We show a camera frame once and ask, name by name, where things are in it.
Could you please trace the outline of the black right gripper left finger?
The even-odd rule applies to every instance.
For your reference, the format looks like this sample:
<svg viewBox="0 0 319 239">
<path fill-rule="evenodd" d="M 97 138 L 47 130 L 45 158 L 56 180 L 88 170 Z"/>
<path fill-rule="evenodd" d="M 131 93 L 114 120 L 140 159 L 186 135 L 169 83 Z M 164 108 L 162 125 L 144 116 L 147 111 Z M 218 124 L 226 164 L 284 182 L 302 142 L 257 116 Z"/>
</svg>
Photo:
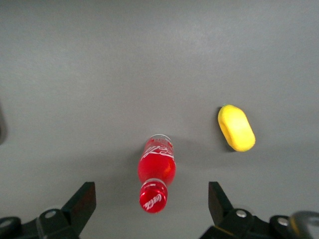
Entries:
<svg viewBox="0 0 319 239">
<path fill-rule="evenodd" d="M 2 239 L 78 239 L 96 209 L 94 182 L 85 182 L 60 209 L 42 212 L 23 224 L 19 217 L 0 219 Z"/>
</svg>

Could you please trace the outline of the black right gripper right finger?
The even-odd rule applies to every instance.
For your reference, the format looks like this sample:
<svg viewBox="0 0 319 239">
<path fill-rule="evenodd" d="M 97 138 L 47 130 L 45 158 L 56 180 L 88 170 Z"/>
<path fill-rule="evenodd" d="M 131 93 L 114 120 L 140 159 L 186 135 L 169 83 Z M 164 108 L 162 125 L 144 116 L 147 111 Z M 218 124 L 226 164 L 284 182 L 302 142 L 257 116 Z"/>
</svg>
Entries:
<svg viewBox="0 0 319 239">
<path fill-rule="evenodd" d="M 298 239 L 290 218 L 272 216 L 267 222 L 249 211 L 235 208 L 218 182 L 208 184 L 208 207 L 214 222 L 202 239 Z"/>
</svg>

